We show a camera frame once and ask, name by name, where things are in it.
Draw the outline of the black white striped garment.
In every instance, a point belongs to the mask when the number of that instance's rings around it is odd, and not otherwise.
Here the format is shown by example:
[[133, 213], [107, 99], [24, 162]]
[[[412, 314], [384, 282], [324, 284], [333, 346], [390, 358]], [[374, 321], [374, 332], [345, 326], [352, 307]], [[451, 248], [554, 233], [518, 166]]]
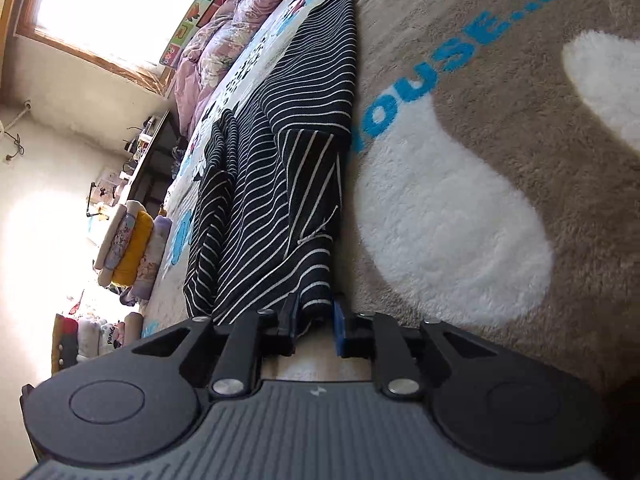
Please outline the black white striped garment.
[[190, 315], [279, 315], [297, 292], [298, 334], [332, 307], [356, 83], [355, 0], [326, 0], [246, 104], [213, 123], [183, 284]]

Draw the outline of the pink floral duvet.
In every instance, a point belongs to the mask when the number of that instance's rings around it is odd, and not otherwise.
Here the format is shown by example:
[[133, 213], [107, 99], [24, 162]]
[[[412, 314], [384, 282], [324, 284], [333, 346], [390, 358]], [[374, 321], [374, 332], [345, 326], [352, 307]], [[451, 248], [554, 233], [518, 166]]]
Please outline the pink floral duvet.
[[226, 0], [186, 45], [174, 84], [183, 136], [192, 136], [209, 97], [281, 1]]

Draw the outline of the Mickey Mouse plush blanket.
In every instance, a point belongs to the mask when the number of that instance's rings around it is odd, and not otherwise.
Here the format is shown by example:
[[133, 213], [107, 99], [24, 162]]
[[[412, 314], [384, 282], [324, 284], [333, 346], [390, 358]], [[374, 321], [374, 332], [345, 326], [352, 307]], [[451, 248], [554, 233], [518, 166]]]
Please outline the Mickey Mouse plush blanket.
[[[205, 104], [167, 196], [146, 334], [186, 317], [210, 128], [324, 0], [284, 0]], [[639, 0], [356, 0], [337, 287], [610, 390], [639, 373]]]

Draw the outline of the yellow folded blanket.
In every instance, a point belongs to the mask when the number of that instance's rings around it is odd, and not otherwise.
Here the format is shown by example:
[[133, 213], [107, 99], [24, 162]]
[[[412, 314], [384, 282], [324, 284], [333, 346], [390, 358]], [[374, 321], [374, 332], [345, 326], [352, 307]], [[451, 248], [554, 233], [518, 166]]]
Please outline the yellow folded blanket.
[[145, 252], [146, 244], [153, 229], [153, 218], [144, 210], [140, 210], [129, 240], [129, 244], [122, 256], [122, 260], [113, 271], [111, 283], [118, 287], [128, 287], [134, 284], [138, 266]]

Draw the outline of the dark cluttered desk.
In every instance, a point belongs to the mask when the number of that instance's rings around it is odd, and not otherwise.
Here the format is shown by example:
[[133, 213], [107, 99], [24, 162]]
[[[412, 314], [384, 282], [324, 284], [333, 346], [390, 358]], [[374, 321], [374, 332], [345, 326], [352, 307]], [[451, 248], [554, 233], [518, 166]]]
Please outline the dark cluttered desk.
[[170, 110], [152, 115], [125, 145], [132, 154], [122, 165], [120, 177], [126, 181], [119, 203], [137, 200], [155, 217], [163, 207], [166, 192], [177, 177], [188, 140]]

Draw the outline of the lilac floral folded blanket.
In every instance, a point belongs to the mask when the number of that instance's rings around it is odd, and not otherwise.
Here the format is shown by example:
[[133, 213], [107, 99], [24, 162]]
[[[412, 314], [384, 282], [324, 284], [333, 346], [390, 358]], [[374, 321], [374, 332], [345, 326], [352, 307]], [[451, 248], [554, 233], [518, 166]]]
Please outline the lilac floral folded blanket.
[[132, 307], [138, 301], [150, 299], [171, 226], [171, 220], [165, 216], [157, 216], [154, 219], [152, 233], [138, 266], [134, 284], [127, 287], [119, 296], [123, 306]]

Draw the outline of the cream floral folded blanket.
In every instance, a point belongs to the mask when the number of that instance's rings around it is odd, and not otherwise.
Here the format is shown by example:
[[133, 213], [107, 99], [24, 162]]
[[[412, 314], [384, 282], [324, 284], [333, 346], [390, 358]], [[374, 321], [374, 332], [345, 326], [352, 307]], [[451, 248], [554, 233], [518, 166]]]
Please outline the cream floral folded blanket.
[[122, 261], [129, 246], [140, 211], [145, 211], [145, 208], [137, 200], [127, 200], [117, 206], [93, 265], [98, 272], [100, 286], [107, 287], [111, 284], [116, 266]]

